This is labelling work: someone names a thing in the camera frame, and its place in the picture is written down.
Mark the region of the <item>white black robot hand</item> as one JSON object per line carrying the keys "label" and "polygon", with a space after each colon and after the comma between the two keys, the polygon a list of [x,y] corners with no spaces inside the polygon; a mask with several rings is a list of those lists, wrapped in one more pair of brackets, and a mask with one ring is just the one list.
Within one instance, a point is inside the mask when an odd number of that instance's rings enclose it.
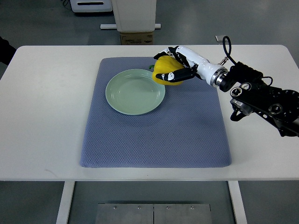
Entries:
{"label": "white black robot hand", "polygon": [[220,64],[212,64],[206,58],[185,46],[168,47],[154,56],[157,61],[161,56],[171,56],[184,68],[170,73],[156,74],[156,78],[175,83],[194,77],[206,80],[208,85],[217,86],[228,70]]}

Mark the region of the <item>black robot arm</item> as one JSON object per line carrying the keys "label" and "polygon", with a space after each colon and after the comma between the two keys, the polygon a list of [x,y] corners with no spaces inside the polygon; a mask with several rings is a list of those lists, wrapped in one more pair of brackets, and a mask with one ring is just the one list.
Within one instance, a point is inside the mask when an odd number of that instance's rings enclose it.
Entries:
{"label": "black robot arm", "polygon": [[233,113],[232,121],[256,113],[277,128],[282,137],[299,135],[299,94],[266,84],[263,73],[236,62],[231,57],[231,41],[222,39],[226,60],[233,63],[229,72],[217,77],[215,84],[223,92],[229,92]]}

